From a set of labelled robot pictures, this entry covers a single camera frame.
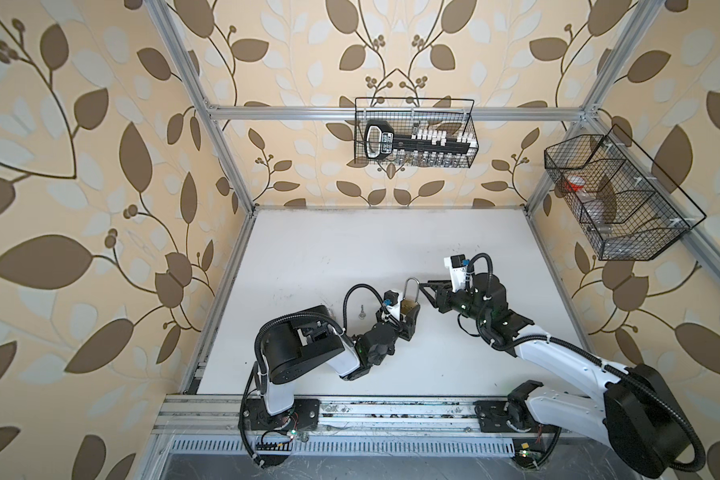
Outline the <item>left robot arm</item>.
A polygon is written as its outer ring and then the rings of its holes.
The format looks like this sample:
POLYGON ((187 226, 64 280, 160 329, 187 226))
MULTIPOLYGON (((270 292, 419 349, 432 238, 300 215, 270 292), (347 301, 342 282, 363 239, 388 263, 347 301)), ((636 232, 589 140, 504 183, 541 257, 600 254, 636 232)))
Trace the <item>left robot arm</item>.
POLYGON ((394 306, 384 301, 377 322, 364 334, 348 337, 319 305, 281 316, 263 325, 254 340, 253 379, 266 412, 280 415, 295 404, 294 382, 327 364, 343 380, 354 381, 395 353, 399 340, 409 341, 416 331, 421 306, 404 300, 394 306))

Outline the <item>large brass padlock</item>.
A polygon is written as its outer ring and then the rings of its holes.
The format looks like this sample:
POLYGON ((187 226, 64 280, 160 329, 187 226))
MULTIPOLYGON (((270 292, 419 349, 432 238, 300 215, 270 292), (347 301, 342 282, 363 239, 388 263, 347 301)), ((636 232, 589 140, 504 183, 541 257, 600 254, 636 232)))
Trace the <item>large brass padlock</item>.
POLYGON ((417 320, 420 311, 419 295, 420 281, 415 277, 409 277, 405 282, 400 301, 401 318, 408 323, 414 323, 417 320))

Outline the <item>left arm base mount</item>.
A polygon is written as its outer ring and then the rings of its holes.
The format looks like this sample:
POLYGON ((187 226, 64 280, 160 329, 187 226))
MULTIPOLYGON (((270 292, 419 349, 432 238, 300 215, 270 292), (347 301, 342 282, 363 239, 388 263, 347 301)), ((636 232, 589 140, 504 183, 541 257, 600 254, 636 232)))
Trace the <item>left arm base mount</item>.
POLYGON ((313 431, 319 422, 321 402, 315 398, 296 398, 284 412, 270 415, 264 401, 249 398, 241 408, 241 423, 246 430, 313 431))

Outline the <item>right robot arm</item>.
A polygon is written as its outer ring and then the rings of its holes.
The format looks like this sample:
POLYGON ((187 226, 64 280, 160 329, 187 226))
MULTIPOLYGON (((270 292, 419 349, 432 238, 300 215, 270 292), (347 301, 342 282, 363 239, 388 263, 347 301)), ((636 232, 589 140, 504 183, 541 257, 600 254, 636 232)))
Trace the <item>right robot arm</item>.
POLYGON ((532 380, 516 387, 507 396, 515 429, 533 421, 583 435, 652 479, 667 469, 695 473, 705 466, 699 435, 656 369, 608 361, 552 336, 509 307, 506 289, 493 275, 425 282, 419 290, 439 312, 474 321, 475 336, 493 350, 542 367, 575 388, 563 393, 532 380))

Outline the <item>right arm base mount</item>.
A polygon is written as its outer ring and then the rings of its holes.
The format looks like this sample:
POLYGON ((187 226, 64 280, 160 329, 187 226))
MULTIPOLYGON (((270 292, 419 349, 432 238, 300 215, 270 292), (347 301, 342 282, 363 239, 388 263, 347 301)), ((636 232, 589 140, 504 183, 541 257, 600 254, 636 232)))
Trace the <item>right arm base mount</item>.
POLYGON ((526 434, 544 431, 524 403, 508 399, 479 400, 474 412, 481 433, 526 434))

